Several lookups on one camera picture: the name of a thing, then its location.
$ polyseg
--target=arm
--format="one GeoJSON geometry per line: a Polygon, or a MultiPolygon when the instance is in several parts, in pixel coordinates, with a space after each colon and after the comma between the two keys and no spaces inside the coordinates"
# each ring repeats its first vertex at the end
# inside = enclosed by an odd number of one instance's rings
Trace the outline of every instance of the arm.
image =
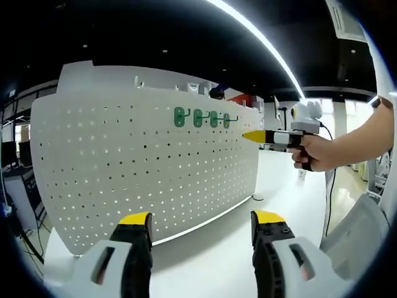
{"type": "MultiPolygon", "coordinates": [[[[319,136],[305,136],[301,145],[313,158],[312,169],[327,171],[376,158],[389,150],[393,146],[394,115],[391,104],[382,102],[363,126],[334,141],[319,136]]],[[[301,163],[307,161],[300,156],[299,150],[293,153],[292,158],[296,168],[301,168],[301,163]]]]}

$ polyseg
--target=white curved panel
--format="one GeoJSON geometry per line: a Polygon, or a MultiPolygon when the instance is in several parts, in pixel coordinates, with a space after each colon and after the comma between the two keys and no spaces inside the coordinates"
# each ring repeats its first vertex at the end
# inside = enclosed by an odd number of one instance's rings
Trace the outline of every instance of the white curved panel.
{"type": "Polygon", "coordinates": [[[253,194],[258,146],[255,109],[159,89],[76,92],[41,97],[32,107],[32,159],[50,219],[70,252],[110,237],[127,214],[153,213],[154,241],[193,228],[253,194]],[[174,108],[229,113],[174,125],[174,108]]]}

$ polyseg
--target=computer monitor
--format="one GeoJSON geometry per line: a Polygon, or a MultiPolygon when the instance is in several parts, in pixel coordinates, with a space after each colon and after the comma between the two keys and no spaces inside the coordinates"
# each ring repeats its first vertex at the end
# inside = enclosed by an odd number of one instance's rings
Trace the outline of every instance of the computer monitor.
{"type": "Polygon", "coordinates": [[[16,163],[17,159],[17,146],[14,141],[3,142],[1,144],[1,166],[5,167],[16,163]]]}
{"type": "Polygon", "coordinates": [[[19,160],[23,166],[32,165],[32,154],[30,153],[30,141],[19,143],[19,160]]]}

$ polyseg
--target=ceiling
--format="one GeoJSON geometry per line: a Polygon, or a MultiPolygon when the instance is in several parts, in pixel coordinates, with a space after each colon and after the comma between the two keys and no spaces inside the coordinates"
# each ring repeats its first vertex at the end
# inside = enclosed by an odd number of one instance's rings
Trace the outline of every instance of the ceiling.
{"type": "MultiPolygon", "coordinates": [[[[325,1],[227,2],[273,43],[301,86],[375,92],[367,45],[336,38],[325,1]]],[[[63,64],[83,60],[176,71],[266,100],[275,90],[293,87],[253,34],[204,0],[52,1],[24,4],[23,9],[13,5],[16,17],[3,35],[7,49],[0,58],[3,100],[13,89],[18,93],[58,79],[63,64]]],[[[278,97],[296,99],[297,94],[278,97]]]]}

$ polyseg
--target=human hand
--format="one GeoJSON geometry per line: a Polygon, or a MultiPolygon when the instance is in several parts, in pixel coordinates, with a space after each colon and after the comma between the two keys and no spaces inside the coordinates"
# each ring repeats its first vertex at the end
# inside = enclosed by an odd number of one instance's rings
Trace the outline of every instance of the human hand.
{"type": "MultiPolygon", "coordinates": [[[[317,135],[304,135],[300,144],[311,157],[311,170],[315,172],[328,171],[337,166],[337,153],[333,141],[317,135]]],[[[301,155],[301,150],[291,150],[292,159],[297,169],[302,168],[302,163],[309,162],[307,156],[301,155]]]]}

